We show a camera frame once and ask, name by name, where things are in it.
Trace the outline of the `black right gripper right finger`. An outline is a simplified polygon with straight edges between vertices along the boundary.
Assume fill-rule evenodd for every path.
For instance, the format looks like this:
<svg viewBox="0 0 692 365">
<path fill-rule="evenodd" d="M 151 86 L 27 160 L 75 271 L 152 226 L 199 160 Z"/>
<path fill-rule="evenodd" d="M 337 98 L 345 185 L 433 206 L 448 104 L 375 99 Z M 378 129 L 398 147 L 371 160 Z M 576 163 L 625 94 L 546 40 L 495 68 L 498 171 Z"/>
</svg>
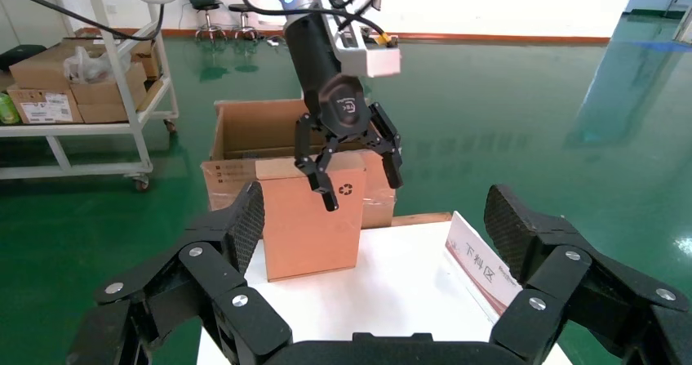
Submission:
<svg viewBox="0 0 692 365">
<path fill-rule="evenodd" d="M 624 364 L 689 364 L 691 302 L 676 288 L 599 252 L 564 217 L 527 207 L 492 185 L 486 232 L 526 291 L 557 300 L 563 326 L 587 329 Z"/>
</svg>

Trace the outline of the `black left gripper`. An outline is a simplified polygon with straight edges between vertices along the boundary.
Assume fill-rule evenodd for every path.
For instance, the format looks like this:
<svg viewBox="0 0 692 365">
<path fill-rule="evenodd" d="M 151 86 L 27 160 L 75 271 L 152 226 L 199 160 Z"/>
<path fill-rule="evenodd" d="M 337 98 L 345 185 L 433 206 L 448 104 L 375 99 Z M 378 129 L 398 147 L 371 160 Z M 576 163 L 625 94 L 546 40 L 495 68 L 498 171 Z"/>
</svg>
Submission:
<svg viewBox="0 0 692 365">
<path fill-rule="evenodd" d="M 322 16 L 300 17 L 285 29 L 285 38 L 309 112 L 295 123 L 295 166 L 307 176 L 311 190 L 321 195 L 325 209 L 338 209 L 326 172 L 336 138 L 362 134 L 362 144 L 382 158 L 390 188 L 401 188 L 401 135 L 379 102 L 367 107 L 361 81 L 342 72 Z M 316 158 L 310 157 L 312 131 L 326 141 Z"/>
</svg>

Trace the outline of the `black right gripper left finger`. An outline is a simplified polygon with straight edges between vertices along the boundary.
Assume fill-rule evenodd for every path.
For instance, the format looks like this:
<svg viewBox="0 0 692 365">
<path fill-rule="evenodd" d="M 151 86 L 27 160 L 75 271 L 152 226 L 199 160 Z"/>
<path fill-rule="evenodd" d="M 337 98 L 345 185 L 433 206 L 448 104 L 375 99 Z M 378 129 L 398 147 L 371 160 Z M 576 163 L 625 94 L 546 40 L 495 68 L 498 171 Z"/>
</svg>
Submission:
<svg viewBox="0 0 692 365">
<path fill-rule="evenodd" d="M 264 229 L 259 182 L 197 218 L 169 249 L 95 293 L 67 353 L 70 364 L 149 364 L 178 326 L 197 318 L 232 364 L 264 364 L 292 331 L 246 280 Z"/>
</svg>

